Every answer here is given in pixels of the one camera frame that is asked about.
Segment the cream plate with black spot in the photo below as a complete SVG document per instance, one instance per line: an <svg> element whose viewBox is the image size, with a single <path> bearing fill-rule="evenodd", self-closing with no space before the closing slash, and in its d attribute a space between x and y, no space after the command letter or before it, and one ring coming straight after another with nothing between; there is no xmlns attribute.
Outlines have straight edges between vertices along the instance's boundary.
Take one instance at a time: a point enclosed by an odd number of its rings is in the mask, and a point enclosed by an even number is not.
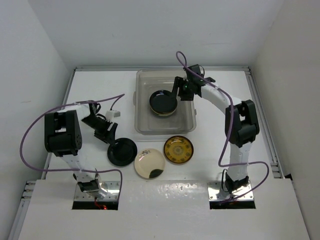
<svg viewBox="0 0 320 240"><path fill-rule="evenodd" d="M134 160L134 169L143 179L158 178L165 170L166 159L157 149L146 148L141 150Z"/></svg>

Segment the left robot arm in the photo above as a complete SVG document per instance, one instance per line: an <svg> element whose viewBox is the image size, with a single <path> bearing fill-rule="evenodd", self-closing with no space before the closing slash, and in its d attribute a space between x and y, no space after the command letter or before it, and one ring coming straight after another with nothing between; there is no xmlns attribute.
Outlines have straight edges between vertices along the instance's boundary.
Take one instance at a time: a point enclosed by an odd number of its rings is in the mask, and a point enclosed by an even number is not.
<svg viewBox="0 0 320 240"><path fill-rule="evenodd" d="M88 158L80 153L83 138L80 123L94 130L94 137L113 145L118 124L97 116L96 103L75 104L44 116L44 145L49 153L67 163L81 192L102 199L108 195L108 186Z"/></svg>

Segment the cream plate with black flowers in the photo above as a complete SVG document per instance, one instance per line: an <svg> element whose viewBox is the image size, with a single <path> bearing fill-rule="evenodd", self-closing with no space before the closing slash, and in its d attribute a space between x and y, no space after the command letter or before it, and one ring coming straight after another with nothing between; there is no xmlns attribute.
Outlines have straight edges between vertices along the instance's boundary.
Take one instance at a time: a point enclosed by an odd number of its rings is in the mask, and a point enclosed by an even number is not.
<svg viewBox="0 0 320 240"><path fill-rule="evenodd" d="M173 114L176 113L176 111L167 112L167 113L160 113L160 112L156 112L156 111L153 111L153 110L151 110L151 112L152 112L155 116L162 117L162 118L172 116Z"/></svg>

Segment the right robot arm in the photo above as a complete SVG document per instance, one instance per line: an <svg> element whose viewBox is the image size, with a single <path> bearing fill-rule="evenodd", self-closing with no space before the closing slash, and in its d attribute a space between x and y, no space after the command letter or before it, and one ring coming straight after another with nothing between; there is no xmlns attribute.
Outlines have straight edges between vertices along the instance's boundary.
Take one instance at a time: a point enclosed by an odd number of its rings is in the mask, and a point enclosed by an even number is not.
<svg viewBox="0 0 320 240"><path fill-rule="evenodd" d="M225 187L229 193L245 186L249 182L247 167L252 143L260 132L255 104L252 100L240 100L232 97L208 79L190 80L175 77L172 88L173 95L179 96L182 101L193 100L194 95L209 101L225 115L225 135L227 145L230 145L229 164L222 165L222 158L218 165L227 168Z"/></svg>

